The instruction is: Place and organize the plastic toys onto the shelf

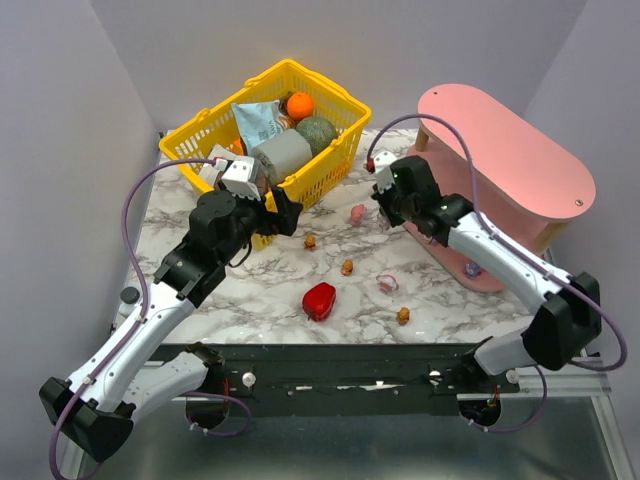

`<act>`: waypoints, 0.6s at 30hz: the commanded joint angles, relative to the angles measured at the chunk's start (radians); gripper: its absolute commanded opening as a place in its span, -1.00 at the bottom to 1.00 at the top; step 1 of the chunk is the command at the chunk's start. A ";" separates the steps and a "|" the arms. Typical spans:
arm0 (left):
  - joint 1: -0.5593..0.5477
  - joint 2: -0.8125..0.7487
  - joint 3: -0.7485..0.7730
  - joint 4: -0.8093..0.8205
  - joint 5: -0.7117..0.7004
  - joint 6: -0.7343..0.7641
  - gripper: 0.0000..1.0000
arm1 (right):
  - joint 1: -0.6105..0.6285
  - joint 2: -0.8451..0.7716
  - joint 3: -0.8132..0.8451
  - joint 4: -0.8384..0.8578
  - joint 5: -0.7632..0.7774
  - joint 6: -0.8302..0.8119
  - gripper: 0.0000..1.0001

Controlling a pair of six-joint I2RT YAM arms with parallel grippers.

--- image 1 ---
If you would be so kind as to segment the purple bunny toy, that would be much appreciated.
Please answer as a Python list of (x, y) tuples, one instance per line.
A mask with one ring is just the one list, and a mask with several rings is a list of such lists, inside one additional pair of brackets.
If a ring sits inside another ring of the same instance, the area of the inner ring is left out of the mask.
[(483, 268), (474, 261), (468, 261), (463, 268), (464, 275), (471, 280), (476, 279), (482, 272)]

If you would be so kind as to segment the pink pig toy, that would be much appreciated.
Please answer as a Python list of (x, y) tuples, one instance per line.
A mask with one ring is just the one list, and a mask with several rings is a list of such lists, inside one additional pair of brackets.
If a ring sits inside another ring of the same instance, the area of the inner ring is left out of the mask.
[(367, 208), (364, 204), (355, 205), (350, 212), (350, 224), (352, 226), (359, 226), (366, 216)]

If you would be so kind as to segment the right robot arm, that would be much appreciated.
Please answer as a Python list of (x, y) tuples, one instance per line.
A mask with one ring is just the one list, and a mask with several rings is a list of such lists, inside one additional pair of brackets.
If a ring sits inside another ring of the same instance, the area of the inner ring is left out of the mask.
[(391, 226), (405, 222), (438, 245), (474, 262), (514, 293), (533, 319), (528, 327), (491, 337), (468, 353), (466, 367), (497, 376), (513, 368), (557, 371), (602, 331), (598, 282), (551, 267), (489, 224), (460, 194), (444, 195), (419, 156), (383, 151), (368, 162), (375, 174), (372, 197)]

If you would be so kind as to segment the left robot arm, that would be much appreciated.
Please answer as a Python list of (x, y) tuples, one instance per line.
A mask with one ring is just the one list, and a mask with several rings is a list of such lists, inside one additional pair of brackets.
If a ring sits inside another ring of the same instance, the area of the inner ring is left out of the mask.
[(109, 340), (68, 379), (49, 378), (39, 397), (56, 434), (65, 434), (94, 461), (113, 456), (142, 410), (142, 394), (127, 391), (165, 337), (225, 279), (232, 258), (255, 234), (292, 235), (303, 210), (285, 191), (272, 191), (276, 209), (226, 190), (203, 194), (189, 229), (144, 287), (136, 307)]

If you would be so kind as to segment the pink ring toy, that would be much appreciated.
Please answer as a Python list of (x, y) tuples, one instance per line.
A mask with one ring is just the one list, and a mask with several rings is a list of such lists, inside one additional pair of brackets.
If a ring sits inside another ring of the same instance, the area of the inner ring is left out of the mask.
[(383, 273), (383, 274), (377, 275), (376, 282), (379, 290), (384, 294), (395, 292), (399, 288), (398, 281), (393, 275), (390, 275), (390, 274)]

